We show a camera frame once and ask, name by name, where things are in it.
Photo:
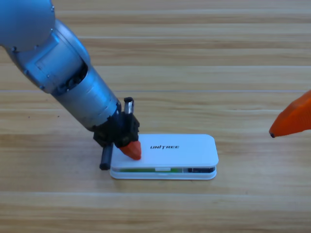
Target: robotic arm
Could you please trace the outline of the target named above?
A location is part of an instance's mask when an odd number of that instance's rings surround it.
[[[141,157],[134,100],[121,103],[91,64],[74,33],[55,18],[51,0],[3,0],[0,45],[19,70],[51,94],[105,150],[113,144],[132,159]],[[109,164],[101,169],[109,169]]]

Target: printed logo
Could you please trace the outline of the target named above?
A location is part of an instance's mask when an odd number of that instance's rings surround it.
[[[178,149],[179,146],[150,146],[150,149]]]

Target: table surface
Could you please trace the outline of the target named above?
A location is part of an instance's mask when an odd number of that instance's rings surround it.
[[[0,50],[0,232],[311,231],[311,133],[272,139],[310,89],[309,0],[54,0],[141,133],[207,133],[211,181],[120,181]]]

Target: orange object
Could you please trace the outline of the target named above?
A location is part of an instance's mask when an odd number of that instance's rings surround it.
[[[271,137],[278,137],[310,129],[311,91],[308,91],[278,115],[269,133]]]
[[[139,160],[141,159],[141,146],[139,141],[135,142],[130,142],[127,146],[125,147],[120,147],[119,148],[125,155],[128,157],[134,159],[134,160]]]

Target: white box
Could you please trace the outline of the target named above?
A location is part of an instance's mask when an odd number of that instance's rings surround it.
[[[113,148],[110,175],[116,179],[210,180],[216,176],[215,140],[207,134],[140,134],[141,159]]]

